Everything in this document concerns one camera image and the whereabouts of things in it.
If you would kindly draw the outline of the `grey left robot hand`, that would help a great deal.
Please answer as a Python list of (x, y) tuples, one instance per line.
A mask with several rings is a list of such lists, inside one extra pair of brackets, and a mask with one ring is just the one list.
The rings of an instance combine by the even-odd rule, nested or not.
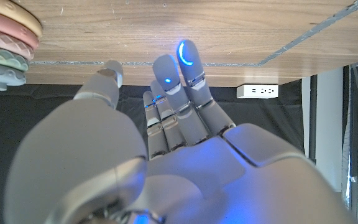
[(109, 61), (22, 140), (6, 223), (355, 223), (315, 165), (282, 138), (236, 125), (210, 94), (195, 44), (158, 57), (148, 138), (117, 110)]

